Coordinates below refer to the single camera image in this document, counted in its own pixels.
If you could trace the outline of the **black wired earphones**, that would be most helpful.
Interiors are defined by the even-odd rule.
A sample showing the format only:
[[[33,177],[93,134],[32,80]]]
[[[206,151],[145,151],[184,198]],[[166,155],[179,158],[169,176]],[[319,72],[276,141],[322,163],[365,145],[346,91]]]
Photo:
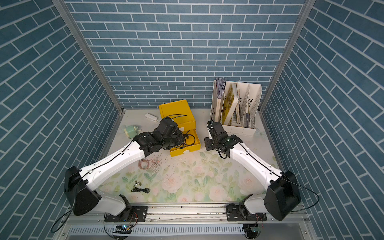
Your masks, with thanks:
[[[149,188],[141,188],[141,185],[142,185],[141,182],[135,181],[131,192],[132,193],[142,192],[142,193],[146,193],[146,194],[149,194],[151,192],[151,190]]]
[[[196,137],[192,133],[190,133],[190,131],[183,133],[183,138],[184,140],[182,145],[180,146],[180,149],[193,146],[196,143]]]

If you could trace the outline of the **yellow plastic drawer cabinet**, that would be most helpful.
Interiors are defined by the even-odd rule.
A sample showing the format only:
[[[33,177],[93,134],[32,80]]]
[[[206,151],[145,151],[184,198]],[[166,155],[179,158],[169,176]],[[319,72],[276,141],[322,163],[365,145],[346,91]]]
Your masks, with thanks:
[[[181,132],[190,131],[196,137],[196,143],[193,146],[180,149],[180,147],[170,149],[171,157],[180,156],[201,149],[201,143],[196,131],[196,120],[192,114],[187,100],[180,100],[172,103],[159,105],[162,119],[170,117]]]

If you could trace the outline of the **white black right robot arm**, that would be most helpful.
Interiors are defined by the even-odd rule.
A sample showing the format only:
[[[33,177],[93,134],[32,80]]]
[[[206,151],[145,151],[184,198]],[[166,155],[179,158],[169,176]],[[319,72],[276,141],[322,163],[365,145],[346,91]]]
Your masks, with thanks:
[[[269,213],[282,221],[300,203],[301,196],[296,176],[272,167],[243,143],[236,135],[229,136],[220,122],[208,121],[209,136],[205,138],[206,150],[225,154],[245,167],[266,190],[264,197],[249,195],[239,203],[240,212],[246,216]]]

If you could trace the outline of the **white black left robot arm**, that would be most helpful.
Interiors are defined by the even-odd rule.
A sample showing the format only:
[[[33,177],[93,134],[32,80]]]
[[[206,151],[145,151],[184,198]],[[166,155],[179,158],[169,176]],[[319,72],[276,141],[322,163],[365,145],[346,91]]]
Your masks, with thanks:
[[[91,211],[110,214],[120,221],[131,218],[128,199],[100,191],[99,186],[128,165],[161,149],[170,150],[184,143],[185,137],[171,118],[162,119],[152,132],[142,132],[130,143],[104,159],[81,169],[73,166],[65,172],[64,193],[75,216]]]

